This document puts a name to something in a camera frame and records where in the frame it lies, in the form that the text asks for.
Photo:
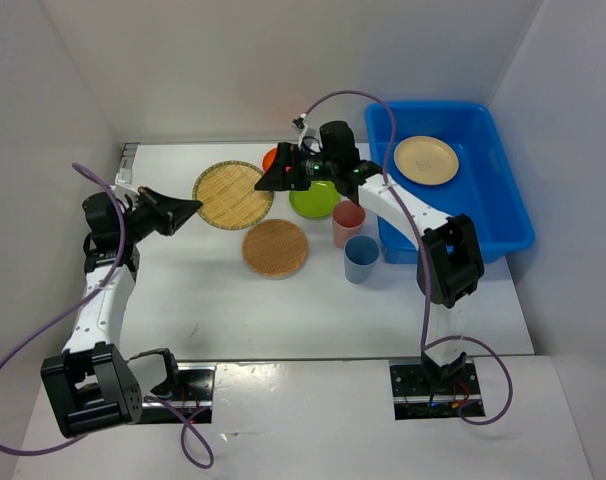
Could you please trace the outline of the orange plate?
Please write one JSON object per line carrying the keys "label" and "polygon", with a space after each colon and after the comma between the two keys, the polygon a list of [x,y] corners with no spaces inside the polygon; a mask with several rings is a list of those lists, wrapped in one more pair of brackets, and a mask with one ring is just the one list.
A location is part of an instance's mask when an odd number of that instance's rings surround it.
{"label": "orange plate", "polygon": [[277,153],[277,148],[274,147],[272,149],[270,149],[263,157],[262,159],[262,169],[264,172],[267,172],[270,167],[272,166],[275,157],[276,157],[276,153]]}

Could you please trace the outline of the green plate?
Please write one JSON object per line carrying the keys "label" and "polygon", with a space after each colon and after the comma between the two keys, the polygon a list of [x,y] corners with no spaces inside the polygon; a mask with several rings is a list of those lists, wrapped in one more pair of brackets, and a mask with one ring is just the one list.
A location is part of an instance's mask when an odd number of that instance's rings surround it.
{"label": "green plate", "polygon": [[308,219],[330,216],[341,195],[331,181],[312,182],[305,191],[290,191],[289,202],[293,210]]}

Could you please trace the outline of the light woven bamboo tray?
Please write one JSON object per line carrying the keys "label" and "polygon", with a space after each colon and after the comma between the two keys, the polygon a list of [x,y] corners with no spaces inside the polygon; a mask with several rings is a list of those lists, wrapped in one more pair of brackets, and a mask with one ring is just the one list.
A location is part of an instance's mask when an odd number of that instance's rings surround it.
{"label": "light woven bamboo tray", "polygon": [[228,231],[258,224],[274,202],[272,192],[255,189],[262,175],[259,167],[242,161],[208,167],[192,189],[192,199],[202,203],[200,217],[210,226]]}

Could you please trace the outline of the brown woven bamboo tray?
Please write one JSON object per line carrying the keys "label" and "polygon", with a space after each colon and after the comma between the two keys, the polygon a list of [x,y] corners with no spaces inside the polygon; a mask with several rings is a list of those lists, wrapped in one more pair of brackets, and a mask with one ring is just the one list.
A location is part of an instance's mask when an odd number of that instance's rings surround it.
{"label": "brown woven bamboo tray", "polygon": [[245,235],[242,257],[255,273],[277,279],[300,270],[308,257],[308,240],[296,224],[270,219],[258,223]]}

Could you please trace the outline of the pink cup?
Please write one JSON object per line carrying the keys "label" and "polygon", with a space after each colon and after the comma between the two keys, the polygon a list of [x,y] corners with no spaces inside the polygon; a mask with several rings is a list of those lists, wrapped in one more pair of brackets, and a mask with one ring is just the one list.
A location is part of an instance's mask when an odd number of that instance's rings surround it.
{"label": "pink cup", "polygon": [[350,200],[336,204],[332,211],[333,240],[338,248],[343,248],[347,241],[356,236],[366,219],[365,210]]}

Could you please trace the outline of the beige plate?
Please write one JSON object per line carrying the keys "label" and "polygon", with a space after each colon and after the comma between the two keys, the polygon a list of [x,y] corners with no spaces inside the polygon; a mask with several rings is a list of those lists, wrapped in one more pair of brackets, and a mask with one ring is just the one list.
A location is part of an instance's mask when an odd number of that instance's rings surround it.
{"label": "beige plate", "polygon": [[395,148],[394,163],[408,180],[425,186],[445,184],[459,170],[459,159],[453,148],[430,136],[402,140]]}

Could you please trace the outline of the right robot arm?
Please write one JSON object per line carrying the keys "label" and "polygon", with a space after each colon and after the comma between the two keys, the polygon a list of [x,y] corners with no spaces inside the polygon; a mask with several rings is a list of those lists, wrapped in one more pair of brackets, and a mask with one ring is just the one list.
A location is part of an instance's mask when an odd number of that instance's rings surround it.
{"label": "right robot arm", "polygon": [[452,216],[392,183],[387,171],[361,158],[354,134],[344,121],[320,127],[320,147],[304,145],[308,130],[299,118],[296,144],[280,142],[269,169],[255,183],[257,191],[306,191],[314,181],[330,181],[340,195],[372,211],[402,233],[417,249],[417,283],[425,297],[420,337],[421,380],[431,395],[449,392],[466,360],[449,362],[428,354],[427,336],[434,305],[452,308],[472,294],[484,275],[480,246],[472,220]]}

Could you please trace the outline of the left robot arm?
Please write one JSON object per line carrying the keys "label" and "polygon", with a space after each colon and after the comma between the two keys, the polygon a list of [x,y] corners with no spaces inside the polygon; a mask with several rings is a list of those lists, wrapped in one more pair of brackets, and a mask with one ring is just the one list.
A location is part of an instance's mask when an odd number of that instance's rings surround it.
{"label": "left robot arm", "polygon": [[148,187],[122,201],[105,192],[84,200],[90,229],[83,244],[89,300],[79,308],[61,354],[45,359],[41,366],[64,437],[78,438],[140,421],[145,390],[118,349],[139,269],[137,245],[152,233],[173,235],[201,206],[198,200],[172,198]]}

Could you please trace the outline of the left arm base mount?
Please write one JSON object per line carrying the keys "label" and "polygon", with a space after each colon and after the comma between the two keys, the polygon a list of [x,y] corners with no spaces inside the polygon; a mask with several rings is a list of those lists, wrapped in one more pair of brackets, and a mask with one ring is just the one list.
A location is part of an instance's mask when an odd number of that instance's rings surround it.
{"label": "left arm base mount", "polygon": [[[214,397],[216,366],[195,362],[179,362],[173,383],[155,386],[148,396],[168,402],[192,424],[210,424]],[[178,424],[175,417],[158,401],[143,401],[139,424]]]}

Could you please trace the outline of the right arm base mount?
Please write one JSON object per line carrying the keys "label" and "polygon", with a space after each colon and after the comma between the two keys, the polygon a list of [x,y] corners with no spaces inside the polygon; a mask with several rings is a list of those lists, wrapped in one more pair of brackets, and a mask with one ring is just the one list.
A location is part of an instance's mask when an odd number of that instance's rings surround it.
{"label": "right arm base mount", "polygon": [[431,384],[419,358],[389,364],[395,419],[427,420],[456,418],[463,408],[467,417],[485,416],[481,389],[472,361],[459,362],[457,370]]}

